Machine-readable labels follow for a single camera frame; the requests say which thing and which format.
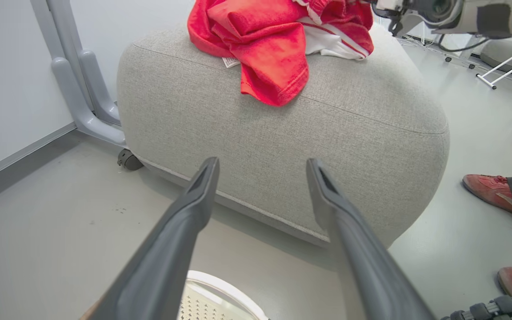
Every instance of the upholstered ottoman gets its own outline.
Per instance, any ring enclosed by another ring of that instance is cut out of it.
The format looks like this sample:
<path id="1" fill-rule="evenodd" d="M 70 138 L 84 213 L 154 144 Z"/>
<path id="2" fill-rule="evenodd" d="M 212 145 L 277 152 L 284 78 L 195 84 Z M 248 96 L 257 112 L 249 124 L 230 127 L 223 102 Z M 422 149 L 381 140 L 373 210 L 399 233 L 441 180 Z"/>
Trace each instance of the upholstered ottoman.
<path id="1" fill-rule="evenodd" d="M 240 66 L 199 51 L 182 31 L 131 44 L 120 60 L 118 105 L 128 148 L 184 184 L 218 156 L 217 202 L 324 244 L 305 161 L 321 158 L 390 246 L 432 199 L 448 158 L 448 124 L 400 44 L 381 26 L 364 61 L 311 55 L 309 82 L 282 108 L 240 94 Z"/>

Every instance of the gray floor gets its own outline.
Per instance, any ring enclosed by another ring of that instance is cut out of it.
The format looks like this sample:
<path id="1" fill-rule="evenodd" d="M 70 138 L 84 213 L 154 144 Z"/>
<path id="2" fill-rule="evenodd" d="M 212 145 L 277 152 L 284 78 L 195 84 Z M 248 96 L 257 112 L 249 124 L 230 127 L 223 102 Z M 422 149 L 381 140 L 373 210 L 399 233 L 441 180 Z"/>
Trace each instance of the gray floor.
<path id="1" fill-rule="evenodd" d="M 428 209 L 390 251 L 438 318 L 501 294 L 512 216 L 460 185 L 512 176 L 512 81 L 492 91 L 470 71 L 407 52 L 449 117 L 449 163 Z M 0 173 L 0 319 L 75 319 L 106 290 L 179 187 L 116 166 L 118 148 L 73 132 Z M 248 294 L 272 320 L 342 319 L 328 253 L 217 206 L 191 269 Z M 361 312 L 357 310 L 357 319 Z"/>

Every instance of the caster wheel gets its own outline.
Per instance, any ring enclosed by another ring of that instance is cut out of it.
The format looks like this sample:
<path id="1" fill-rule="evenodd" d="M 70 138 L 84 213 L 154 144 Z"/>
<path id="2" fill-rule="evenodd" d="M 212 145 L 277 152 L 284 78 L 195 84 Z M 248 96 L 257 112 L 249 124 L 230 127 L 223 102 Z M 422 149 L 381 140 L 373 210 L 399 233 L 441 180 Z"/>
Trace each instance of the caster wheel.
<path id="1" fill-rule="evenodd" d="M 124 150 L 120 151 L 120 154 L 118 154 L 118 166 L 122 166 L 130 171 L 134 171 L 143 167 L 144 164 L 142 164 L 130 150 L 125 148 Z"/>

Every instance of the white wall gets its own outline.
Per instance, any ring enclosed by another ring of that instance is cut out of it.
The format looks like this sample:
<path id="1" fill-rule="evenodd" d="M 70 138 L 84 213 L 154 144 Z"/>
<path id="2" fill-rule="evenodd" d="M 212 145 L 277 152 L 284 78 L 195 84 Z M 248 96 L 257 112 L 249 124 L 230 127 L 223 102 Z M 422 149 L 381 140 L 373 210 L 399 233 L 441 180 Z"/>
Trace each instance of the white wall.
<path id="1" fill-rule="evenodd" d="M 388 29 L 388 25 L 390 24 L 390 19 L 381 18 L 379 16 L 374 16 L 374 21 L 378 24 L 382 24 L 385 28 Z M 424 38 L 427 42 L 432 42 L 433 39 L 436 38 L 435 34 L 432 34 L 432 30 L 428 28 L 424 23 L 418 24 L 408 32 L 409 35 L 418 37 L 420 39 Z"/>
<path id="2" fill-rule="evenodd" d="M 29 0 L 0 0 L 0 160 L 72 122 Z"/>
<path id="3" fill-rule="evenodd" d="M 71 0 L 85 49 L 94 51 L 116 100 L 118 62 L 124 49 L 151 31 L 186 28 L 194 0 Z"/>
<path id="4" fill-rule="evenodd" d="M 444 40 L 441 42 L 445 48 L 448 49 L 461 49 L 467 47 L 469 40 L 471 40 L 471 35 L 469 34 L 448 34 L 445 35 Z M 461 51 L 459 52 L 450 52 L 450 55 L 460 56 Z"/>

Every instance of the baseboard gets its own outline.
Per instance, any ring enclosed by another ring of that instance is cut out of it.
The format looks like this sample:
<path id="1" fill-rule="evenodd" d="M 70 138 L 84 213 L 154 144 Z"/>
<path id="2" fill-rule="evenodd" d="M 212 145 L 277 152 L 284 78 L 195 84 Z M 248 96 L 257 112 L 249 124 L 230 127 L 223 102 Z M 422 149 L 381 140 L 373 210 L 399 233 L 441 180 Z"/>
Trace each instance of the baseboard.
<path id="1" fill-rule="evenodd" d="M 49 144 L 49 142 L 52 142 L 53 140 L 60 138 L 61 136 L 73 131 L 74 129 L 76 129 L 76 125 L 74 122 L 67 124 L 60 128 L 59 130 L 49 134 L 48 136 L 45 136 L 44 138 L 41 138 L 40 140 L 37 140 L 32 144 L 29 144 L 25 148 L 22 148 L 21 150 L 15 152 L 14 154 L 11 154 L 7 158 L 0 161 L 0 171 L 4 170 L 5 168 L 14 164 L 15 162 L 21 160 L 25 156 L 28 156 L 31 153 L 39 150 L 40 148 Z"/>
<path id="2" fill-rule="evenodd" d="M 412 39 L 414 39 L 414 40 L 416 40 L 416 41 L 419 41 L 419 42 L 421 42 L 421 41 L 422 41 L 422 38 L 420 38 L 419 36 L 409 35 L 409 34 L 407 34 L 407 36 L 409 36 L 410 38 L 412 38 Z M 429 43 L 433 43 L 432 39 L 428 39 L 428 38 L 426 38 L 426 39 L 425 39 L 425 42 L 427 42 L 428 44 L 429 44 Z"/>
<path id="3" fill-rule="evenodd" d="M 422 39 L 421 39 L 419 36 L 413 36 L 413 35 L 408 35 L 408 36 L 409 36 L 410 38 L 414 39 L 414 40 L 422 41 Z M 432 42 L 432 40 L 428 40 L 428 39 L 426 39 L 426 41 L 427 41 L 428 43 L 432 43 L 432 45 L 437 46 L 437 43 Z M 480 54 L 478 54 L 478 53 L 472 53 L 472 54 L 471 54 L 471 56 L 472 56 L 472 57 L 476 57 L 477 59 L 481 59 L 481 55 L 480 55 Z"/>

